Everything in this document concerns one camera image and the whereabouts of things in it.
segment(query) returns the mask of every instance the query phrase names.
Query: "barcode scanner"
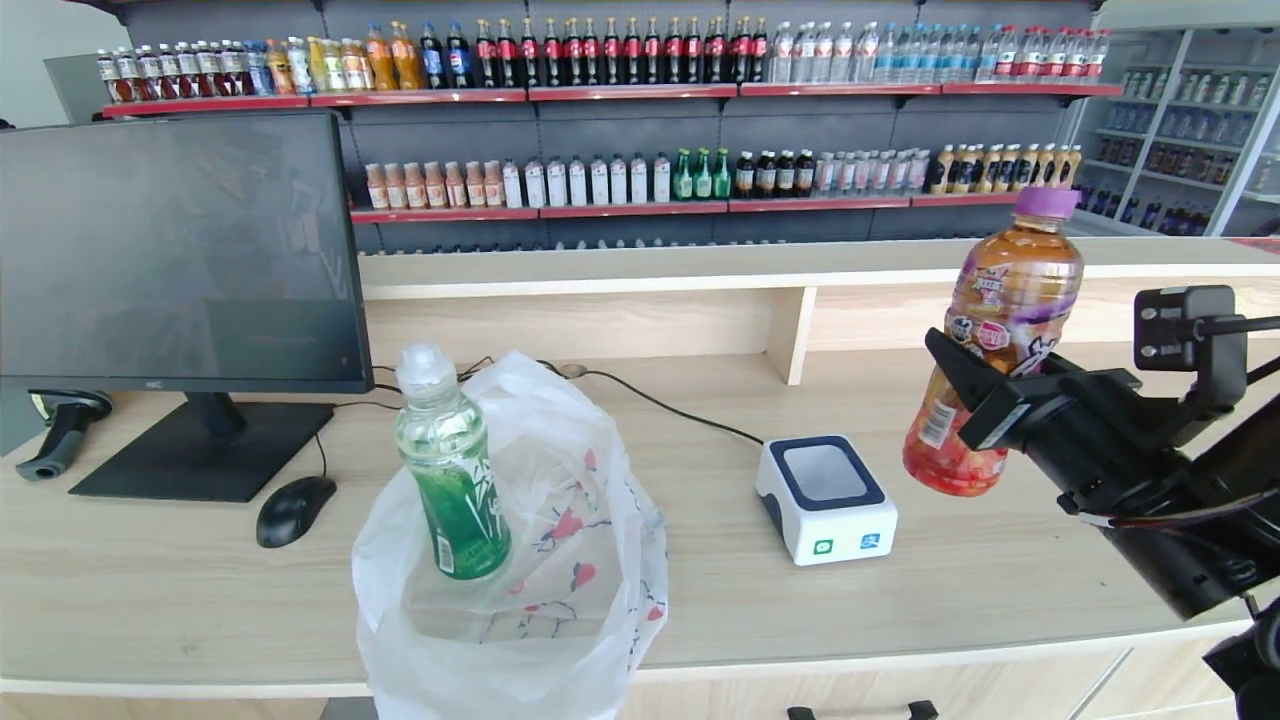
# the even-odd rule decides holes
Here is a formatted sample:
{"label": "barcode scanner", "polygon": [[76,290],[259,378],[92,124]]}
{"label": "barcode scanner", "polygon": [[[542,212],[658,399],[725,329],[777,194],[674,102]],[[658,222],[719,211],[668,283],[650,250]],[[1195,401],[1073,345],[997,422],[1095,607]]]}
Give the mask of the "barcode scanner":
{"label": "barcode scanner", "polygon": [[88,427],[115,407],[105,392],[90,389],[33,389],[31,401],[49,432],[36,456],[17,468],[28,480],[47,480],[67,471]]}

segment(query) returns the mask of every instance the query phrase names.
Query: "drawer handle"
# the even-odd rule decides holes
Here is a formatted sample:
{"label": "drawer handle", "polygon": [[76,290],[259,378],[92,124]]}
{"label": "drawer handle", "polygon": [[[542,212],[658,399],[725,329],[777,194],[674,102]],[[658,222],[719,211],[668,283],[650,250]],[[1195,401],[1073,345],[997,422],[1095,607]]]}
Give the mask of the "drawer handle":
{"label": "drawer handle", "polygon": [[[911,714],[908,720],[938,720],[938,711],[933,707],[933,702],[928,700],[909,702],[906,711]],[[818,717],[813,714],[813,708],[788,707],[787,720],[818,720]]]}

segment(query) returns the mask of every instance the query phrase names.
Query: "white plastic bag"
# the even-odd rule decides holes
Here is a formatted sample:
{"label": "white plastic bag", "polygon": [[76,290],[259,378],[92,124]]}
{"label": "white plastic bag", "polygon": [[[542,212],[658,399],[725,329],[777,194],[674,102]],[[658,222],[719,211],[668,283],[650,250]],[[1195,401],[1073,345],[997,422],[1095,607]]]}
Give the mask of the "white plastic bag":
{"label": "white plastic bag", "polygon": [[413,477],[383,488],[351,553],[379,720],[613,717],[667,620],[662,514],[613,419],[567,380],[511,354],[463,392],[489,427],[511,557],[445,578]]}

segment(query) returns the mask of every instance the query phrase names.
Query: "bottle cap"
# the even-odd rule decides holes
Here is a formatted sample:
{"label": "bottle cap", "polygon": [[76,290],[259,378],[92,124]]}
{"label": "bottle cap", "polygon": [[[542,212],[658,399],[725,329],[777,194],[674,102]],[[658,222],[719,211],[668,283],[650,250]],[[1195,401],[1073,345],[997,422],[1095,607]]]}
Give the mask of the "bottle cap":
{"label": "bottle cap", "polygon": [[1025,187],[1018,195],[1018,204],[1014,205],[1016,215],[1039,215],[1043,218],[1060,218],[1069,220],[1075,204],[1080,200],[1080,192],[1061,187]]}
{"label": "bottle cap", "polygon": [[453,388],[458,383],[458,373],[453,361],[440,346],[434,342],[410,345],[401,352],[401,364],[396,368],[396,379],[406,395]]}

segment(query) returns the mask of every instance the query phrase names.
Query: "green glass bottle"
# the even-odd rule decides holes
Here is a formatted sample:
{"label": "green glass bottle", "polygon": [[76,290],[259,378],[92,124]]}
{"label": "green glass bottle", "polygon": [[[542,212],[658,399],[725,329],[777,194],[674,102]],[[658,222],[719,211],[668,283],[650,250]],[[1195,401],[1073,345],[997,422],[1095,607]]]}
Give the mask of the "green glass bottle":
{"label": "green glass bottle", "polygon": [[716,154],[716,177],[712,178],[714,184],[712,195],[716,196],[716,200],[728,200],[730,192],[733,190],[733,176],[728,169],[728,147],[721,147]]}
{"label": "green glass bottle", "polygon": [[511,555],[511,528],[489,468],[484,415],[435,345],[406,347],[396,375],[404,393],[396,445],[417,480],[435,565],[457,580],[490,575]]}
{"label": "green glass bottle", "polygon": [[671,176],[671,193],[676,201],[689,200],[694,196],[694,176],[689,170],[689,150],[681,147],[676,158],[676,172]]}
{"label": "green glass bottle", "polygon": [[714,184],[712,182],[712,151],[699,147],[698,169],[694,172],[694,197],[698,200],[710,200]]}

